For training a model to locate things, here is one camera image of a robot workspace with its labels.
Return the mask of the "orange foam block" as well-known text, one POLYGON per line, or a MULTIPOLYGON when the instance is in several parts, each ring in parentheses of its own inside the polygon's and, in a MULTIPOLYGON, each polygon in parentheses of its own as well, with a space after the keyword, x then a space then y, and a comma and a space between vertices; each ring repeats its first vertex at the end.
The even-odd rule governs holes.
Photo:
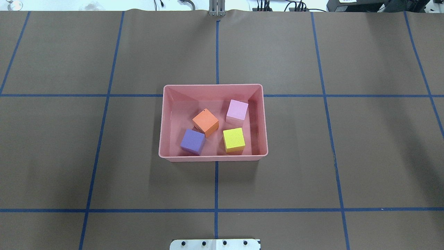
POLYGON ((192 119, 192 122, 199 132, 205 134, 206 138, 219 129, 219 120, 209 109, 203 109, 192 119))

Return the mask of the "pink foam block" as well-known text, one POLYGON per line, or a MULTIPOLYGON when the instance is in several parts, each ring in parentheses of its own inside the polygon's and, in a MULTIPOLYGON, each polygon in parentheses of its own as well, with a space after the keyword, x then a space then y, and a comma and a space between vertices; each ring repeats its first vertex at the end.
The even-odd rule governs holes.
POLYGON ((230 100, 225 121, 229 124, 242 127, 245 122, 248 106, 249 106, 248 103, 236 101, 233 99, 230 100))

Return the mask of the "yellow foam block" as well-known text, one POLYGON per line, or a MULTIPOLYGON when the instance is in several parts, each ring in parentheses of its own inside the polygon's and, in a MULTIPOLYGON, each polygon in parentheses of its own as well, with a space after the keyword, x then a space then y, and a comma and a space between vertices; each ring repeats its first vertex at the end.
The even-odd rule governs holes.
POLYGON ((226 153, 243 151, 246 147, 243 129, 241 127, 224 130, 223 141, 226 153))

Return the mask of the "purple foam block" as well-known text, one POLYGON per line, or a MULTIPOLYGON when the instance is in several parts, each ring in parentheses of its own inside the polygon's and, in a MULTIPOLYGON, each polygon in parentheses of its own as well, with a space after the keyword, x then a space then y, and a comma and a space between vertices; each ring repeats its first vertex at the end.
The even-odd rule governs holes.
POLYGON ((187 129, 182 138, 180 147, 186 152, 199 156, 202 153, 205 142, 206 136, 204 133, 187 129))

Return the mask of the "aluminium frame post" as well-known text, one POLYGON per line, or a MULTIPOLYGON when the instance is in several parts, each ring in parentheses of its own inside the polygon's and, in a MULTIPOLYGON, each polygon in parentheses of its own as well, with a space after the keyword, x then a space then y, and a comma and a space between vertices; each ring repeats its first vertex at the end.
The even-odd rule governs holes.
POLYGON ((210 16, 225 16, 225 0, 209 0, 209 15, 210 16))

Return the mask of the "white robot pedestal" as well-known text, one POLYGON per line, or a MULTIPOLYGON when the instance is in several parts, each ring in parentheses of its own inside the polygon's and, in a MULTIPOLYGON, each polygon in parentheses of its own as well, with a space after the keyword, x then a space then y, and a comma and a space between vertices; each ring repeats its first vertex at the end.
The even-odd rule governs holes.
POLYGON ((170 250, 261 250, 259 239, 180 239, 170 250))

